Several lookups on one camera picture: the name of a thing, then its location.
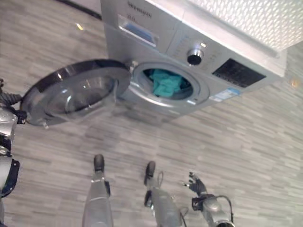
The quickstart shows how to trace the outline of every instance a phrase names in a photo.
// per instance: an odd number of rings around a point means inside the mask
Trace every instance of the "front-loading washing machine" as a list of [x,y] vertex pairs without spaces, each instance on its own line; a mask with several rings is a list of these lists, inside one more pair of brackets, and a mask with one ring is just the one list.
[[176,118],[284,77],[286,52],[187,0],[102,0],[101,9],[109,59],[64,67],[35,84],[21,104],[31,124],[82,118],[116,97]]

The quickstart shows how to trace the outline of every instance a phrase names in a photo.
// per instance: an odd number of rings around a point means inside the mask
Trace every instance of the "label sticker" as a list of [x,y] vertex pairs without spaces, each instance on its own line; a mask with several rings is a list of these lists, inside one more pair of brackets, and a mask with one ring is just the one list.
[[209,99],[214,100],[216,102],[221,102],[223,100],[238,96],[240,91],[234,88],[226,89],[214,96],[210,96]]

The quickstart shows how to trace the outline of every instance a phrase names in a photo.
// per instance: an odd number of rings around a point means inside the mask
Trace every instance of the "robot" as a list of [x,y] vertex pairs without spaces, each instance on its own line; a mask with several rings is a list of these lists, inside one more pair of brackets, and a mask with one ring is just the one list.
[[2,199],[14,190],[20,168],[20,163],[12,158],[11,146],[16,125],[24,124],[27,114],[11,107],[21,100],[21,96],[4,93],[2,87],[3,80],[0,79],[0,227],[5,227]]
[[[12,158],[11,146],[14,141],[17,124],[24,124],[27,114],[15,110],[12,105],[19,102],[20,95],[2,92],[3,80],[0,79],[0,227],[4,225],[4,206],[2,198],[8,196],[15,188],[20,163]],[[86,200],[83,214],[83,227],[112,227],[113,218],[109,203],[110,186],[105,180],[105,162],[102,155],[94,157],[94,175]],[[188,212],[179,209],[168,192],[161,189],[163,172],[154,179],[156,163],[148,163],[145,171],[144,185],[147,192],[144,199],[145,207],[153,210],[157,227],[180,227],[186,222],[184,216]],[[209,194],[202,181],[192,172],[189,173],[189,183],[184,186],[195,192],[198,197],[192,198],[192,208],[201,211],[209,227],[235,227],[233,224],[232,204],[226,196]],[[227,199],[231,208],[230,218],[222,211],[217,198]]]
[[158,175],[158,180],[154,179],[155,169],[156,163],[154,161],[149,162],[144,178],[144,185],[147,187],[144,205],[153,210],[157,227],[180,227],[182,226],[182,221],[184,221],[184,214],[182,214],[181,210],[176,206],[173,198],[160,188],[163,180],[163,172],[160,172]]
[[95,173],[91,180],[83,214],[83,227],[113,227],[113,217],[108,200],[110,186],[109,182],[105,180],[104,166],[104,157],[96,155],[94,158]]
[[[156,163],[148,163],[145,172],[144,184],[147,186],[147,193],[144,205],[154,211],[157,227],[179,227],[182,221],[186,227],[184,214],[177,208],[172,197],[160,188],[162,180],[156,181],[153,178]],[[227,196],[214,196],[209,194],[205,185],[194,173],[189,172],[189,183],[182,183],[195,192],[198,197],[192,198],[192,208],[194,211],[201,211],[209,227],[235,227],[233,223],[232,203]],[[231,209],[231,216],[228,217],[222,211],[221,204],[217,198],[225,198]]]

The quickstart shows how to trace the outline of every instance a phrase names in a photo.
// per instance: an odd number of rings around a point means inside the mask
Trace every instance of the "open door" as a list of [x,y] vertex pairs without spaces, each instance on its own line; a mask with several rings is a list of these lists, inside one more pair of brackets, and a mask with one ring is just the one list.
[[20,109],[33,125],[77,121],[110,105],[131,80],[127,67],[114,60],[90,60],[61,68],[25,94]]

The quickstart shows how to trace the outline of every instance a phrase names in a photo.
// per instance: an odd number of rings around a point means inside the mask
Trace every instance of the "laundry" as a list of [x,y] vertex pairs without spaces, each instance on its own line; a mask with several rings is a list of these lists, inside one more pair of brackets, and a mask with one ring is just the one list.
[[154,70],[149,78],[153,81],[153,94],[161,97],[172,97],[181,90],[183,78],[167,70]]

